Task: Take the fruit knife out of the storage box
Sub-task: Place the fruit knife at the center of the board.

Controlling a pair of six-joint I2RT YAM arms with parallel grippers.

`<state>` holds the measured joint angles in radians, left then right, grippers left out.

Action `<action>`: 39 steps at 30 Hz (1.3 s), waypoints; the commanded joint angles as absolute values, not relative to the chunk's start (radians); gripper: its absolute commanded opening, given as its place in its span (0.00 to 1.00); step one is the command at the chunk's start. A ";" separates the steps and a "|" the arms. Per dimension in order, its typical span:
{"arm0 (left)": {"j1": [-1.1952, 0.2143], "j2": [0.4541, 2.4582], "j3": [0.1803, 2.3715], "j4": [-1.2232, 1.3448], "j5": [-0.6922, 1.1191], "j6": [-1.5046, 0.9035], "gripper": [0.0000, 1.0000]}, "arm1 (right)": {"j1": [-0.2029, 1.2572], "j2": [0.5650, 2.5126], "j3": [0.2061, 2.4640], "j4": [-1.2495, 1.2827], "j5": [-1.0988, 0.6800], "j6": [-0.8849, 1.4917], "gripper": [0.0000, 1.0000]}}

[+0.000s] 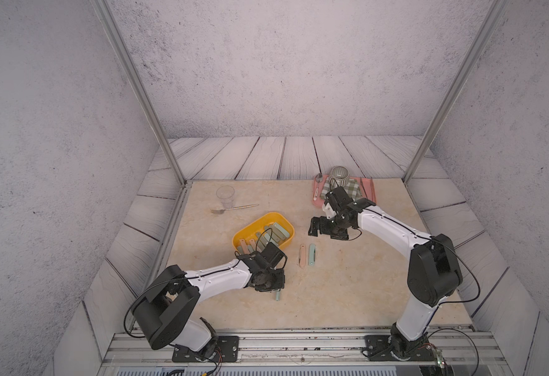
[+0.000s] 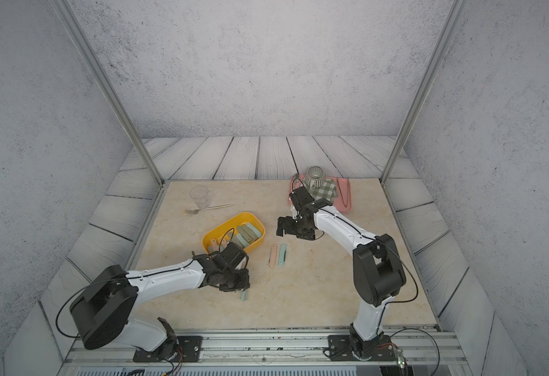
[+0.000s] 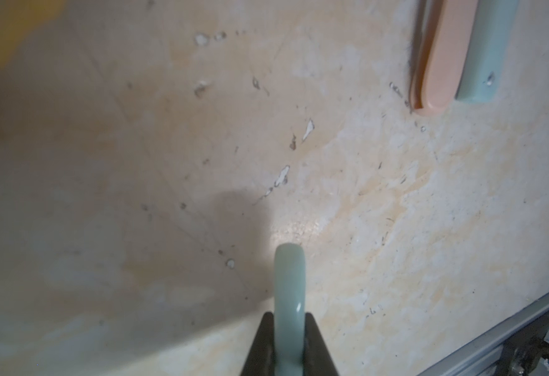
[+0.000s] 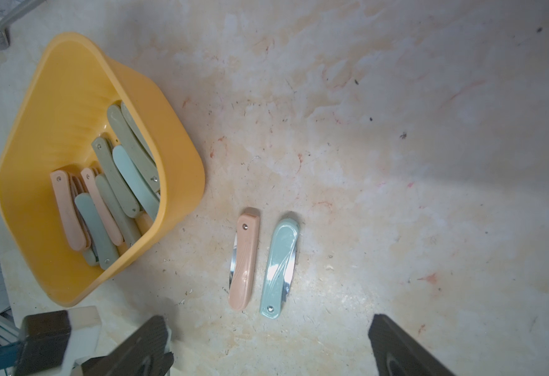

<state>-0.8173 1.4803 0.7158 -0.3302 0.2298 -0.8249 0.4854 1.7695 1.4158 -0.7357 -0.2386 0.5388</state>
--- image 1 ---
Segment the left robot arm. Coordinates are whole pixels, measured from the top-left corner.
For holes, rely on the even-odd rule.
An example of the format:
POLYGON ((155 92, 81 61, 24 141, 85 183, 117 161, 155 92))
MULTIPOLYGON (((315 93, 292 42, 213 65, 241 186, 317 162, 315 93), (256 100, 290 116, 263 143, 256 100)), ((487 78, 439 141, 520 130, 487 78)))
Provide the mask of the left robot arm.
POLYGON ((130 313, 153 350, 173 345, 205 353, 215 346, 217 333, 206 320, 192 318, 199 303, 227 291, 271 292, 284 286, 285 270, 274 269, 256 252, 204 270, 173 265, 132 303, 130 313))

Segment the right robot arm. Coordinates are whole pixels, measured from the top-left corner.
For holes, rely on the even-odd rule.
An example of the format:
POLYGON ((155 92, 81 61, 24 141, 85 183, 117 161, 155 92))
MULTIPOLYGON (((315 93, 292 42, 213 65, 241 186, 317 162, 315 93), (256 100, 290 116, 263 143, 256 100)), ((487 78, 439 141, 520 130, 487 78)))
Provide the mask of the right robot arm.
POLYGON ((433 317, 463 282, 452 241, 443 234, 433 236, 409 227, 366 199, 328 216, 313 217, 308 234, 349 241, 349 228, 376 235, 407 260, 411 296, 390 329, 390 353, 398 360, 409 360, 428 342, 427 329, 433 317))

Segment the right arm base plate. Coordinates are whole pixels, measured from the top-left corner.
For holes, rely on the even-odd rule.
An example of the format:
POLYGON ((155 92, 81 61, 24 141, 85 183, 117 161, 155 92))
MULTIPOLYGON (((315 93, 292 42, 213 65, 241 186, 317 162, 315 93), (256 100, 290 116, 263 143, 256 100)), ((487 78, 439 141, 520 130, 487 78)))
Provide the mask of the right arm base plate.
POLYGON ((361 353, 369 361, 378 362, 427 362, 436 359, 426 336, 407 341, 401 335, 367 335, 361 353))

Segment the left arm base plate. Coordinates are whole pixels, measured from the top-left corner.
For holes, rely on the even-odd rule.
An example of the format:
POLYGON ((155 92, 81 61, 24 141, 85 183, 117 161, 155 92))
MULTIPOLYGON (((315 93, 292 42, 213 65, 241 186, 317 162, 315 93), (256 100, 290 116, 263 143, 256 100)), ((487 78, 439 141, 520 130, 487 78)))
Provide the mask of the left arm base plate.
POLYGON ((238 360, 240 338, 235 335, 218 336, 210 340, 202 349, 194 351, 187 346, 175 345, 174 363, 235 363, 238 360))

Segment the pink folding fruit knife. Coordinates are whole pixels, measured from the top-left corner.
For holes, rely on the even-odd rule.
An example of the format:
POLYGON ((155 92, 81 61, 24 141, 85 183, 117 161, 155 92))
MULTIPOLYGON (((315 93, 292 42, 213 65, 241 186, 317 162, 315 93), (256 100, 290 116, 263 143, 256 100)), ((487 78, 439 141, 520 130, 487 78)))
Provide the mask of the pink folding fruit knife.
POLYGON ((307 265, 307 260, 308 260, 307 247, 305 246, 305 244, 301 244, 299 248, 299 260, 298 260, 299 267, 302 269, 305 268, 307 265))

